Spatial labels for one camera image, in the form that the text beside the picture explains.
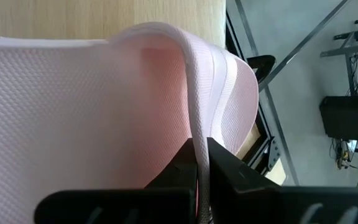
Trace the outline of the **pink slide sandal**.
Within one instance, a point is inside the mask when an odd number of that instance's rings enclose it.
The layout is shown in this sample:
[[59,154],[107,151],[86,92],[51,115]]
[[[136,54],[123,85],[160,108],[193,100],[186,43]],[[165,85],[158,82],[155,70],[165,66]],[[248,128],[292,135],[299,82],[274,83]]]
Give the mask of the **pink slide sandal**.
[[163,22],[110,40],[0,37],[0,224],[32,223],[58,190],[143,187],[189,138],[207,224],[207,139],[237,153],[258,104],[245,61]]

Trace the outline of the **black aluminium table frame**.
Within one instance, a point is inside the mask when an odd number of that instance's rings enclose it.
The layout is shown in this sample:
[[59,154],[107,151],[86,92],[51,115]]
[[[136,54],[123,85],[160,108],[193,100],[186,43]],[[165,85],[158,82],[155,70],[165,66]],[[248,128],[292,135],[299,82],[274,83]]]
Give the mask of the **black aluminium table frame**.
[[[275,63],[275,57],[272,55],[245,58],[229,15],[226,16],[226,48],[230,53],[249,63],[250,67],[255,70],[258,83],[262,83],[268,77]],[[281,153],[261,105],[258,106],[255,126],[258,129],[259,137],[241,159],[258,173],[266,175],[273,169]]]

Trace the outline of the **black computer case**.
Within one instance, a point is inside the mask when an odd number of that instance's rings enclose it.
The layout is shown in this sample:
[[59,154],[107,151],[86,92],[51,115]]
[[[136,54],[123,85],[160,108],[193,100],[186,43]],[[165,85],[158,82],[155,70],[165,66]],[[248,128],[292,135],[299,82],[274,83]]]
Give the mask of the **black computer case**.
[[358,140],[358,96],[327,96],[319,110],[329,137]]

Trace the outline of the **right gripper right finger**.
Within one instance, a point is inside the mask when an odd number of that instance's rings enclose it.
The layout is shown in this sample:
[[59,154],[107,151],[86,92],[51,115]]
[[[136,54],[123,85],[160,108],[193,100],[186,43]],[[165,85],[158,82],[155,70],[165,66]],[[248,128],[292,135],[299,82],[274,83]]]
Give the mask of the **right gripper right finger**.
[[214,224],[358,224],[358,188],[282,187],[208,138]]

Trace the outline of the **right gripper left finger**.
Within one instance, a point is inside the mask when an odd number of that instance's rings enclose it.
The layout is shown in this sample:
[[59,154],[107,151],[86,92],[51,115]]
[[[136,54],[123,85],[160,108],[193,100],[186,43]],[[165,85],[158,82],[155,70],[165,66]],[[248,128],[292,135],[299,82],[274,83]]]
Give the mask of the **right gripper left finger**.
[[143,189],[64,190],[45,197],[35,224],[196,224],[198,166],[188,139]]

